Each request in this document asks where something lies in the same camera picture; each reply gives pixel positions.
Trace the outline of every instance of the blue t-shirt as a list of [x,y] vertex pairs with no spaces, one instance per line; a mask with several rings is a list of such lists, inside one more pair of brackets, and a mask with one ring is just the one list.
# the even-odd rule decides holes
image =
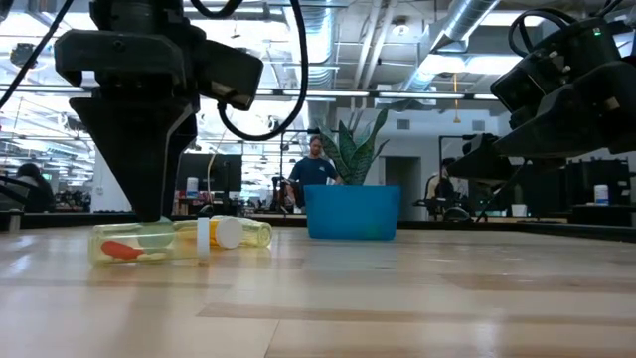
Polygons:
[[333,165],[325,159],[303,158],[294,165],[289,179],[296,180],[301,186],[325,185],[327,178],[336,179],[338,174]]

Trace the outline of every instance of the orange object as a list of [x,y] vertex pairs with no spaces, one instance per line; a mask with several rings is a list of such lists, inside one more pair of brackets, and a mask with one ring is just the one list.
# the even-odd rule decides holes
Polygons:
[[143,254],[143,250],[133,249],[127,245],[115,241],[104,242],[103,244],[101,244],[101,250],[105,254],[112,256],[115,259],[122,260],[135,260],[139,255]]

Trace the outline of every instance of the doorway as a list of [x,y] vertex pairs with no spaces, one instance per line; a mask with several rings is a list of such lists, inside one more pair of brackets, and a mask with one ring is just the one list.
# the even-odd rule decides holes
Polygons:
[[401,187],[399,219],[419,221],[422,210],[412,203],[421,199],[421,160],[415,157],[385,157],[385,183]]

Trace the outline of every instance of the white bottle cap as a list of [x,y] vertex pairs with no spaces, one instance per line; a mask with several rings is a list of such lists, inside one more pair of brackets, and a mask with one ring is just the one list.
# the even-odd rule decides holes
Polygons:
[[234,249],[242,241],[242,224],[235,218],[222,218],[215,230],[217,244],[224,249]]

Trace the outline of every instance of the monitor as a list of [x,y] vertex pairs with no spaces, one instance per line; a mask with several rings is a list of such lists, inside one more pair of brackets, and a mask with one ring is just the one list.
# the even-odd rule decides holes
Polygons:
[[[199,190],[208,190],[208,164],[212,154],[187,153],[181,156],[177,172],[177,190],[186,190],[188,178],[199,179]],[[210,190],[240,192],[242,156],[217,154],[210,171]]]

